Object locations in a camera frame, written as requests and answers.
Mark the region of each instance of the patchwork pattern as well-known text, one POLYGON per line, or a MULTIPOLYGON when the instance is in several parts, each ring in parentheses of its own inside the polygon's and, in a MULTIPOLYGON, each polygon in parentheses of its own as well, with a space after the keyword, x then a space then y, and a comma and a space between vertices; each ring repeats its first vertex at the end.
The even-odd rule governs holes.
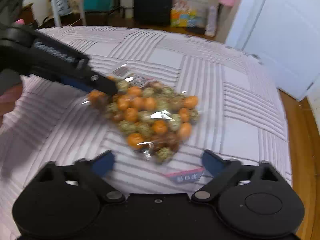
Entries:
POLYGON ((16 109, 0 128, 0 239, 19 236, 11 208, 47 162, 69 165, 111 149, 114 170, 105 178, 123 193, 192 193, 212 177, 174 184, 163 176, 201 167, 203 149, 257 165, 269 160, 291 183, 287 124, 275 85, 258 60, 222 44, 163 31, 114 27, 41 30, 87 53, 93 70, 107 75, 127 64, 177 92, 199 97, 199 122, 166 165, 145 162, 115 125, 88 105, 85 93, 36 76, 23 78, 16 109))

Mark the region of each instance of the door frame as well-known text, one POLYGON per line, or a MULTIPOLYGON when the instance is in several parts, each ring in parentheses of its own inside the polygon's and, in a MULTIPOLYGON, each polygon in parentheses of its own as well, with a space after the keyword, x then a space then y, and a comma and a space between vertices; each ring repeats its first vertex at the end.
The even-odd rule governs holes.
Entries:
POLYGON ((241 0, 225 44, 243 50, 259 18, 265 0, 241 0))

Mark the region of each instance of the finger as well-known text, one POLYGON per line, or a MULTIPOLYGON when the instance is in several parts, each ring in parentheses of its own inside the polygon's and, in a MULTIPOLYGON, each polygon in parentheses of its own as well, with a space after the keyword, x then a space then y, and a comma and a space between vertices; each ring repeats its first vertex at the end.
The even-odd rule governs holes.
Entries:
POLYGON ((15 107, 15 102, 0 103, 0 116, 11 112, 15 107))
POLYGON ((0 103, 8 103, 17 101, 22 94, 22 84, 15 85, 9 88, 2 96, 0 96, 0 103))

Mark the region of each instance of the transparent plastic bag of snacks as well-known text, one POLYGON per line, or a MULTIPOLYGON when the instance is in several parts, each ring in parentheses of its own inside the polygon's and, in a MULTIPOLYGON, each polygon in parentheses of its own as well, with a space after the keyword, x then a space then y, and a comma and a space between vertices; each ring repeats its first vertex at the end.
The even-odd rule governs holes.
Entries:
POLYGON ((159 164, 170 161, 199 120, 198 97, 135 74, 127 64, 108 78, 118 93, 108 97, 94 90, 87 98, 91 106, 117 125, 137 155, 159 164))

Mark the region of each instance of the teal storage bin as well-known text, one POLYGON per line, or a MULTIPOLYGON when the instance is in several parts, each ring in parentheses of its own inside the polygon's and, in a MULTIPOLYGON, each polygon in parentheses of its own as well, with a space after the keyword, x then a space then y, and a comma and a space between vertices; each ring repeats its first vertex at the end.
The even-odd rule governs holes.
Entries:
POLYGON ((112 0, 84 0, 84 11, 109 11, 112 0))

